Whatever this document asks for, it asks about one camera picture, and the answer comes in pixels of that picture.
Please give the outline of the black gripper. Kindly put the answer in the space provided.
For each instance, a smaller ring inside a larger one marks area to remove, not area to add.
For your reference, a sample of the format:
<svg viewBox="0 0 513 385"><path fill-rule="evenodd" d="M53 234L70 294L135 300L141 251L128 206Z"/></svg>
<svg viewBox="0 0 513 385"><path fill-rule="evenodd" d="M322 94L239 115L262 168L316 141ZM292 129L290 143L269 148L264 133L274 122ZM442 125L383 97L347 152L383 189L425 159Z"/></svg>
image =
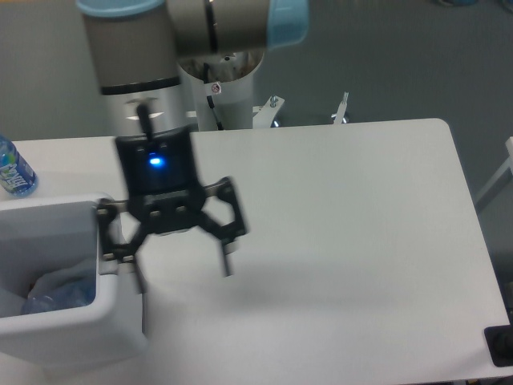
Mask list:
<svg viewBox="0 0 513 385"><path fill-rule="evenodd" d="M226 277L231 276L230 254L248 233L244 210L231 177L201 185L190 127L157 132L151 138L143 134L120 136L115 138L115 148L128 201L99 200L95 218L102 259L130 265L139 292L146 294L147 281L137 254L147 235L183 232L200 225L217 239L222 270ZM130 241L116 241L114 223L127 212L139 226Z"/></svg>

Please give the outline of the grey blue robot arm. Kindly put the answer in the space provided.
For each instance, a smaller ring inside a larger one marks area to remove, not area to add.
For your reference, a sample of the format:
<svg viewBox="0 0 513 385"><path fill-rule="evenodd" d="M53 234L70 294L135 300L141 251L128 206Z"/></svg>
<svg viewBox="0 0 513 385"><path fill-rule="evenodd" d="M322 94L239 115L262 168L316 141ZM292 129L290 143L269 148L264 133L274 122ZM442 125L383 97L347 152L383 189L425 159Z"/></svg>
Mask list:
<svg viewBox="0 0 513 385"><path fill-rule="evenodd" d="M114 143L127 199L96 209L104 261L137 265L151 235L200 228L224 272L246 221L232 178L204 185L180 94L179 63L285 47L309 29L306 1L80 1L99 91L119 113Z"/></svg>

